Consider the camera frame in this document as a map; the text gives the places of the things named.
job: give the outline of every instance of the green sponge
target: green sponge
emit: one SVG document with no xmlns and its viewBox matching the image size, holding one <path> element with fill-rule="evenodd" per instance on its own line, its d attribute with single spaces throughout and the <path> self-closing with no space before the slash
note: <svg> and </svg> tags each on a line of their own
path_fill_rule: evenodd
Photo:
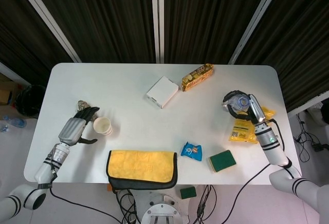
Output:
<svg viewBox="0 0 329 224">
<path fill-rule="evenodd" d="M 229 150 L 211 156 L 209 159 L 210 164 L 212 165 L 212 168 L 215 170 L 215 172 L 218 172 L 236 164 L 235 159 L 233 158 L 232 153 Z"/>
<path fill-rule="evenodd" d="M 195 187 L 192 186 L 192 187 L 180 189 L 180 196 L 182 199 L 196 197 Z"/>
</svg>

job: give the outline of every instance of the yellow biscuit package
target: yellow biscuit package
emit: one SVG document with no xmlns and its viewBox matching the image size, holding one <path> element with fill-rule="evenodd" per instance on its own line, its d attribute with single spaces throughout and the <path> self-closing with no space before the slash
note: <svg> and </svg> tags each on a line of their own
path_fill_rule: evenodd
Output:
<svg viewBox="0 0 329 224">
<path fill-rule="evenodd" d="M 212 64 L 204 64 L 203 66 L 195 69 L 193 72 L 187 74 L 181 80 L 181 89 L 182 91 L 187 91 L 193 86 L 201 83 L 208 77 L 213 74 L 214 65 Z"/>
<path fill-rule="evenodd" d="M 276 114 L 274 110 L 270 110 L 266 107 L 262 107 L 265 114 L 266 120 L 270 120 L 273 115 Z M 234 127 L 230 136 L 230 141 L 241 141 L 258 143 L 257 137 L 255 135 L 255 127 L 251 121 L 236 119 L 234 122 Z"/>
</svg>

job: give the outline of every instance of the black curtain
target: black curtain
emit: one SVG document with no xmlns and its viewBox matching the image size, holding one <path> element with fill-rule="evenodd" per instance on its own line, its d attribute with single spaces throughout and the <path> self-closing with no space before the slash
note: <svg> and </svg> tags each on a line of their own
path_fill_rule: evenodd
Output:
<svg viewBox="0 0 329 224">
<path fill-rule="evenodd" d="M 54 65 L 72 60 L 29 1 L 0 1 L 0 62 L 31 84 L 47 85 Z"/>
<path fill-rule="evenodd" d="M 165 63 L 227 64 L 260 0 L 165 0 Z"/>
<path fill-rule="evenodd" d="M 42 0 L 83 62 L 155 63 L 152 0 Z"/>
<path fill-rule="evenodd" d="M 274 67 L 287 111 L 329 90 L 329 0 L 273 0 L 237 63 Z"/>
</svg>

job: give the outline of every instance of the water bottle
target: water bottle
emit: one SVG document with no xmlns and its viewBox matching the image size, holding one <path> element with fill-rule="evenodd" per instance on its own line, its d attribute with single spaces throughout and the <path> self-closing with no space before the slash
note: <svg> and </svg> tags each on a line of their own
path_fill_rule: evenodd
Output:
<svg viewBox="0 0 329 224">
<path fill-rule="evenodd" d="M 228 111 L 227 105 L 230 104 L 233 111 L 247 111 L 249 108 L 249 98 L 246 95 L 236 95 L 223 103 L 223 107 Z"/>
<path fill-rule="evenodd" d="M 16 126 L 18 128 L 24 128 L 26 126 L 26 121 L 24 119 L 17 117 L 9 117 L 8 115 L 5 115 L 3 118 L 7 121 L 8 124 Z"/>
<path fill-rule="evenodd" d="M 8 126 L 0 124 L 0 133 L 5 133 L 8 130 Z"/>
</svg>

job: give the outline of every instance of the yellow towel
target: yellow towel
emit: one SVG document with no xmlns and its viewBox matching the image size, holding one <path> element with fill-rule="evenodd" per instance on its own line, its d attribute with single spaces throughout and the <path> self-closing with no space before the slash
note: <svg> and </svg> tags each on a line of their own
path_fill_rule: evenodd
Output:
<svg viewBox="0 0 329 224">
<path fill-rule="evenodd" d="M 120 183 L 121 186 L 115 188 L 125 185 L 130 189 L 149 189 L 152 183 L 156 184 L 154 189 L 164 188 L 161 183 L 169 188 L 177 181 L 177 154 L 163 151 L 110 151 L 106 170 L 112 185 Z M 125 180 L 134 181 L 135 187 L 123 183 Z M 147 181 L 148 186 L 143 186 L 143 181 Z"/>
</svg>

